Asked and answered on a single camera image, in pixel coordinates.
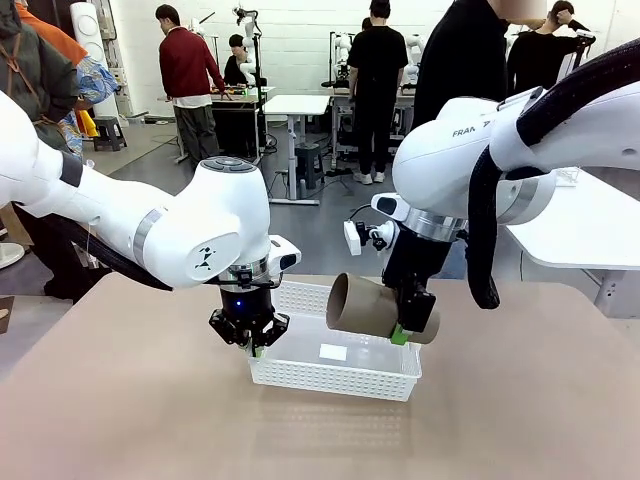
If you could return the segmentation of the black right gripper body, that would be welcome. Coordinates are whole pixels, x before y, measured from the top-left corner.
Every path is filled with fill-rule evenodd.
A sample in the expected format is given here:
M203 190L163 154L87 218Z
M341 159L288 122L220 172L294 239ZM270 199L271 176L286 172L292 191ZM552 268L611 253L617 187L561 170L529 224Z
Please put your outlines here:
M401 230L383 268L383 284L398 292L425 290L429 279L441 272L452 245Z

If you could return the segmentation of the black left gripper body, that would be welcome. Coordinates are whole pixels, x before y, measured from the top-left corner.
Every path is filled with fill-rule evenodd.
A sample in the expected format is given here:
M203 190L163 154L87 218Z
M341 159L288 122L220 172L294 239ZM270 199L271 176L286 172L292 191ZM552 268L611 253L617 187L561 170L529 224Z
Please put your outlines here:
M258 288L231 292L221 290L222 310L232 321L241 321L254 334L274 318L269 289Z

